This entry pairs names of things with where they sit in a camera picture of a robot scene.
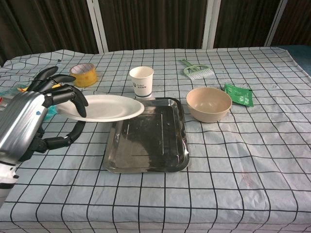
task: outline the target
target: bamboo fiber bowl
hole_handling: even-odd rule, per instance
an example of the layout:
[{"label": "bamboo fiber bowl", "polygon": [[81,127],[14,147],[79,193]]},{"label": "bamboo fiber bowl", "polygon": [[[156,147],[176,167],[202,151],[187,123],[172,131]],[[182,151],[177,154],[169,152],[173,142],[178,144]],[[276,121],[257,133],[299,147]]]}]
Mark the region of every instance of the bamboo fiber bowl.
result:
[{"label": "bamboo fiber bowl", "polygon": [[187,94],[187,105],[191,115],[205,123],[219,121],[230,110],[231,97],[224,91],[199,87]]}]

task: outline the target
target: dark curtain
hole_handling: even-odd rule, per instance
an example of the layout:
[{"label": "dark curtain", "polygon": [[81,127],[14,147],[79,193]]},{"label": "dark curtain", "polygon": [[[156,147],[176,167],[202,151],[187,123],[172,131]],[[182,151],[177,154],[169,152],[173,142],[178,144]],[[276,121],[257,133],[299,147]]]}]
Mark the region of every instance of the dark curtain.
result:
[{"label": "dark curtain", "polygon": [[108,48],[201,48],[207,0],[99,0]]},{"label": "dark curtain", "polygon": [[214,48],[263,46],[279,0],[222,0]]},{"label": "dark curtain", "polygon": [[0,65],[67,49],[98,53],[86,0],[0,0]]},{"label": "dark curtain", "polygon": [[310,0],[288,0],[272,45],[311,46]]}]

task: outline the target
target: metal baking tray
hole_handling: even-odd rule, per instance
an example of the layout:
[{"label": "metal baking tray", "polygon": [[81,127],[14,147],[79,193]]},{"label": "metal baking tray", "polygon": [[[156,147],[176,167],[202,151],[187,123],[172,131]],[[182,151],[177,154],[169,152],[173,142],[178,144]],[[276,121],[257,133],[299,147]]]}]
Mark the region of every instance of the metal baking tray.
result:
[{"label": "metal baking tray", "polygon": [[113,123],[104,167],[116,173],[186,168],[189,152],[180,102],[172,98],[139,101],[145,106],[141,115]]}]

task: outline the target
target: checkered tablecloth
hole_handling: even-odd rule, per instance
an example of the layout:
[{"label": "checkered tablecloth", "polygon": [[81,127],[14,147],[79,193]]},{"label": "checkered tablecloth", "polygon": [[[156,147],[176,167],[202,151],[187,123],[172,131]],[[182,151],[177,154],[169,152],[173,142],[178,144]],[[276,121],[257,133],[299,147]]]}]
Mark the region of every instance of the checkered tablecloth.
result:
[{"label": "checkered tablecloth", "polygon": [[[211,66],[215,77],[191,81],[182,58]],[[0,69],[0,91],[28,85],[57,65],[68,74],[93,63],[99,81],[85,95],[134,98],[128,72],[155,70],[153,97],[183,104],[190,163],[179,173],[113,174],[102,167],[111,124],[87,123],[69,148],[36,153],[0,210],[3,233],[297,233],[311,232],[311,78],[285,50],[136,50],[105,55],[68,50],[23,56]],[[193,88],[225,83],[253,90],[254,107],[232,105],[218,123],[195,120]],[[55,115],[46,137],[74,121]]]}]

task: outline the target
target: bowl rim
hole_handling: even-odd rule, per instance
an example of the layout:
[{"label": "bowl rim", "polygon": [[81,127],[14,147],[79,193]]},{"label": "bowl rim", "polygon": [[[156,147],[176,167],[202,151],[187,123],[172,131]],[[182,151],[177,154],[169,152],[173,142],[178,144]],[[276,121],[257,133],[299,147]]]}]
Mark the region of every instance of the bowl rim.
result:
[{"label": "bowl rim", "polygon": [[[223,111],[221,111],[221,112],[216,112],[216,113],[210,113],[210,112],[203,112],[203,111],[200,111],[200,110],[198,110],[198,109],[192,107],[192,106],[188,103],[188,95],[190,94],[190,92],[192,92],[192,91],[194,91],[194,90],[196,90],[196,89],[216,89],[216,90],[218,90],[218,91],[221,91],[222,93],[224,93],[225,95],[227,95],[227,96],[229,97],[229,99],[230,99],[230,106],[229,106],[227,109],[225,109],[225,110],[223,110]],[[197,87],[197,88],[195,88],[195,89],[192,89],[190,92],[188,92],[188,94],[187,94],[187,96],[186,96],[187,105],[190,106],[191,108],[193,108],[193,109],[194,109],[195,111],[197,111],[197,112],[205,113],[205,114],[206,114],[206,113],[207,113],[207,114],[220,114],[220,113],[227,112],[227,111],[232,107],[232,99],[231,99],[231,97],[230,97],[226,92],[224,92],[223,90],[220,90],[220,89],[218,89],[218,88],[215,88],[215,87],[208,87],[208,86],[202,86],[202,87]]]}]

